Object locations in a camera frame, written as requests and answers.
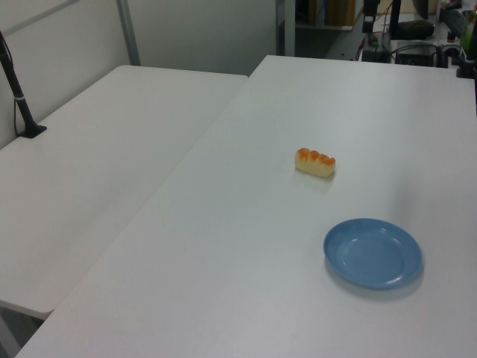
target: white table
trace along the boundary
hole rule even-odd
[[[18,357],[474,357],[476,157],[472,81],[267,57]],[[356,217],[411,233],[423,274],[337,277],[323,238]]]
[[[0,305],[46,318],[245,76],[122,66],[0,151]]]

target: bread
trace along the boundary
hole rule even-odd
[[[335,162],[335,158],[307,148],[301,148],[295,154],[295,168],[317,177],[326,178],[333,174]]]

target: floor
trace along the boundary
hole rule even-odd
[[[295,33],[295,55],[297,57],[325,58],[330,60],[355,60],[359,44],[363,40],[363,33],[361,32],[362,22],[361,15],[352,31],[298,28]],[[279,42],[279,53],[281,51],[283,51],[283,41]],[[4,334],[0,331],[0,335],[2,335],[0,342],[3,342],[4,345],[9,345],[9,347],[4,347],[0,343],[0,358],[13,358],[15,354],[11,352],[16,350],[15,343],[18,344],[17,347],[23,347],[42,324],[41,320],[2,308],[0,308],[0,318],[5,322],[15,340],[13,343],[10,340],[10,344],[8,344],[8,339],[5,339],[3,337]]]

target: electronic equipment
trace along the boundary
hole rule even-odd
[[[391,48],[391,41],[389,36],[383,33],[367,34],[367,39],[364,41],[361,61],[363,62],[377,62],[389,63]]]
[[[444,22],[455,36],[461,37],[465,16],[459,10],[448,10],[442,7],[439,12],[439,20]]]
[[[22,88],[20,87],[20,83],[18,82],[18,78],[16,77],[15,71],[13,70],[13,61],[10,56],[10,51],[8,50],[7,43],[5,42],[5,38],[1,34],[0,31],[0,62],[5,75],[7,76],[8,83],[10,84],[10,88],[13,92],[13,97],[15,98],[15,102],[20,109],[20,113],[22,114],[23,121],[25,122],[25,131],[21,132],[19,136],[23,136],[25,138],[34,138],[38,134],[46,131],[46,127],[43,125],[38,125],[33,120],[30,109],[28,108],[27,101],[23,95]]]
[[[428,19],[428,0],[413,0],[417,13]],[[399,12],[401,11],[401,0],[394,0],[391,6],[391,17],[389,20],[389,34],[392,40],[424,40],[434,33],[434,25],[426,20],[415,20],[411,22],[399,22]]]
[[[417,47],[412,41],[399,41],[397,48],[406,48],[396,53],[395,64],[434,67],[435,48],[431,46]]]

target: blue plate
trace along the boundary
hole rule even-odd
[[[345,279],[371,289],[411,282],[423,269],[416,240],[400,227],[375,219],[353,219],[331,229],[323,250]]]

